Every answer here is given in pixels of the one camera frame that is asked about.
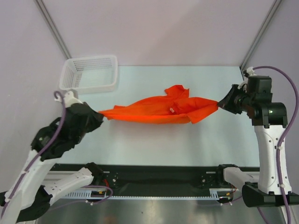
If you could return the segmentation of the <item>orange t shirt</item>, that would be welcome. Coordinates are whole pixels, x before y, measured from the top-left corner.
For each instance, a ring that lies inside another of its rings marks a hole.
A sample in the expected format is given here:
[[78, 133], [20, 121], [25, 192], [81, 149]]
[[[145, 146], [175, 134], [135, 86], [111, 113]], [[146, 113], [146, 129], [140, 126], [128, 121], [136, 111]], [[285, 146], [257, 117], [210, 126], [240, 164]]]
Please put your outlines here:
[[139, 100], [128, 106], [99, 111], [108, 120], [145, 124], [196, 124], [218, 110], [215, 100], [190, 97], [190, 90], [174, 85], [164, 90], [164, 96]]

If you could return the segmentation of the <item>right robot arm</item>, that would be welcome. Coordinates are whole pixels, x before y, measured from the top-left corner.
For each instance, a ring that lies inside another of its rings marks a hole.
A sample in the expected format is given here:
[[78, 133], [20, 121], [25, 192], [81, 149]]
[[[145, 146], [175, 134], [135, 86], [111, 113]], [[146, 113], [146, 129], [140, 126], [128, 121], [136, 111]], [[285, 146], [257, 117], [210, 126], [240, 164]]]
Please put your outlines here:
[[279, 144], [287, 128], [287, 111], [283, 103], [272, 101], [272, 79], [249, 76], [242, 84], [234, 84], [218, 106], [230, 113], [245, 112], [251, 119], [259, 151], [259, 176], [254, 178], [233, 164], [220, 165], [215, 181], [220, 187], [232, 184], [241, 190], [247, 207], [279, 207], [297, 205], [299, 196], [288, 181], [286, 162], [282, 159], [284, 143]]

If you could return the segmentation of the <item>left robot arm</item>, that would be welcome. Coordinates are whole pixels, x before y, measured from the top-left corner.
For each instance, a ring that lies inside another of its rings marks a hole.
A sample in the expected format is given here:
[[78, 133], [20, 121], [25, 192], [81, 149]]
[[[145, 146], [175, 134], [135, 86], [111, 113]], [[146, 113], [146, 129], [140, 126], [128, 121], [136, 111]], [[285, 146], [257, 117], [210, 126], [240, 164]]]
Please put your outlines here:
[[62, 155], [79, 144], [87, 133], [99, 128], [103, 118], [88, 104], [74, 103], [63, 107], [61, 117], [37, 132], [18, 179], [10, 190], [0, 194], [2, 224], [35, 220], [68, 193], [86, 185], [102, 184], [103, 171], [93, 162], [53, 184], [44, 185], [43, 181]]

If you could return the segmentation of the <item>white plastic mesh basket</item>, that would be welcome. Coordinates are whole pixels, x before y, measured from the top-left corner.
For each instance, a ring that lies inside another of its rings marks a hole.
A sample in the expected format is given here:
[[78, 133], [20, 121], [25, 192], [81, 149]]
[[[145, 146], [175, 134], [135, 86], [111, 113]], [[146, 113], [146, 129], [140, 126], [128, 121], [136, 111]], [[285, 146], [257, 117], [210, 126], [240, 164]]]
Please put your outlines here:
[[77, 57], [64, 63], [59, 88], [78, 94], [114, 91], [118, 80], [118, 60], [113, 55]]

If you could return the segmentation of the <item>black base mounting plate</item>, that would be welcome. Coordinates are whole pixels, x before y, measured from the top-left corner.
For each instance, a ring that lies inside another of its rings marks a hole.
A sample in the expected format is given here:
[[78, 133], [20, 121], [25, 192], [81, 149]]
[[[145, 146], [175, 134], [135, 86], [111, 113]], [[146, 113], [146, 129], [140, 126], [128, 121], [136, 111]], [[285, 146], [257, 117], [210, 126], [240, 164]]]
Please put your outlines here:
[[114, 196], [198, 197], [210, 189], [223, 189], [225, 196], [236, 192], [220, 179], [217, 167], [101, 165], [102, 173], [92, 185], [110, 187]]

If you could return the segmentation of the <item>right aluminium corner post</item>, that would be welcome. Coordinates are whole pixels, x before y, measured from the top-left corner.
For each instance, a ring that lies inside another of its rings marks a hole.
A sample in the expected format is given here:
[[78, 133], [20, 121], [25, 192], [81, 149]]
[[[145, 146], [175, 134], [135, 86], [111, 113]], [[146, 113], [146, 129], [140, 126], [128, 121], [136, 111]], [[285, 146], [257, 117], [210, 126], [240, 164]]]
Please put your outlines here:
[[267, 29], [269, 28], [271, 22], [273, 21], [275, 15], [279, 11], [279, 8], [283, 4], [284, 0], [275, 0], [273, 1], [268, 13], [266, 14], [265, 19], [263, 20], [257, 34], [255, 35], [253, 42], [251, 43], [248, 51], [246, 52], [245, 56], [243, 57], [243, 60], [239, 66], [240, 70], [243, 70], [246, 68], [248, 62], [252, 58], [254, 52], [257, 50], [258, 45], [264, 35], [266, 34]]

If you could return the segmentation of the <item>aluminium corner post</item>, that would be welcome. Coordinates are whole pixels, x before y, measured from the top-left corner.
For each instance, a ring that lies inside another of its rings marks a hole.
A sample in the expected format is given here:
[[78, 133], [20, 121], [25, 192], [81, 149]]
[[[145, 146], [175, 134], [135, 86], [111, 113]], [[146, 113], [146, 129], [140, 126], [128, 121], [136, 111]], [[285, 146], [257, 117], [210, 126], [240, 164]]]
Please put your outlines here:
[[268, 13], [266, 14], [265, 19], [263, 20], [257, 34], [255, 35], [253, 42], [251, 43], [248, 51], [246, 52], [245, 56], [243, 57], [243, 60], [239, 66], [240, 70], [243, 70], [246, 68], [248, 62], [252, 58], [254, 52], [257, 50], [258, 45], [264, 35], [266, 34], [267, 29], [269, 28], [271, 22], [273, 21], [275, 15], [279, 11], [279, 8], [283, 4], [284, 0], [275, 0], [273, 1]]
[[34, 0], [34, 3], [37, 7], [37, 9], [39, 10], [41, 16], [43, 17], [49, 31], [51, 32], [54, 40], [56, 41], [60, 51], [62, 52], [63, 56], [65, 57], [65, 59], [70, 59], [71, 58], [71, 54], [66, 46], [66, 43], [64, 42], [54, 20], [52, 19], [45, 3], [43, 0]]

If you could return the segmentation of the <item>aluminium extrusion rail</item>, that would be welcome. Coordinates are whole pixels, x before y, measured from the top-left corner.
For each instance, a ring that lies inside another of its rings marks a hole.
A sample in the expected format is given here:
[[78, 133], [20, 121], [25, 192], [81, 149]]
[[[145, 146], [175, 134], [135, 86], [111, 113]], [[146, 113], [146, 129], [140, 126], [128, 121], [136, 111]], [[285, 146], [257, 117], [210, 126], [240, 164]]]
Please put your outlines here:
[[91, 184], [93, 175], [89, 170], [86, 171], [51, 171], [43, 180], [50, 190], [60, 189], [65, 191], [77, 190], [83, 186]]

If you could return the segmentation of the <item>left aluminium corner post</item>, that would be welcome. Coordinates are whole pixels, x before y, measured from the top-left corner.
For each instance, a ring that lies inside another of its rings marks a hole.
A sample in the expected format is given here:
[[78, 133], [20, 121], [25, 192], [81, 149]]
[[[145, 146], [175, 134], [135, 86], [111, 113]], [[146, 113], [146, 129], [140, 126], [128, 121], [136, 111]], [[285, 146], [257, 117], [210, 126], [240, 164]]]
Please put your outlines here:
[[45, 3], [43, 0], [34, 0], [34, 3], [37, 7], [37, 9], [39, 10], [41, 16], [43, 17], [49, 31], [51, 32], [54, 40], [56, 41], [60, 51], [62, 52], [63, 56], [65, 57], [65, 59], [70, 59], [71, 58], [71, 54], [66, 46], [66, 43], [64, 42], [54, 20], [52, 19]]

